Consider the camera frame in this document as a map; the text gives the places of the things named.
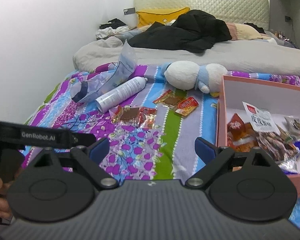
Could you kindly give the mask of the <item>person left hand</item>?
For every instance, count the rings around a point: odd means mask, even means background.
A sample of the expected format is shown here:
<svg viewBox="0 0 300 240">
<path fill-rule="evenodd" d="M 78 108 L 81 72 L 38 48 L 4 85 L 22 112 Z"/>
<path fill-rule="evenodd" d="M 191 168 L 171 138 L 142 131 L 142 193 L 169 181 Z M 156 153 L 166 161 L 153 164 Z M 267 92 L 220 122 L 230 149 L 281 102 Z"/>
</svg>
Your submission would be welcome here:
<svg viewBox="0 0 300 240">
<path fill-rule="evenodd" d="M 0 218 L 9 220 L 12 218 L 12 211 L 6 199 L 6 194 L 10 186 L 13 184 L 13 181 L 9 183 L 3 183 L 0 178 Z"/>
</svg>

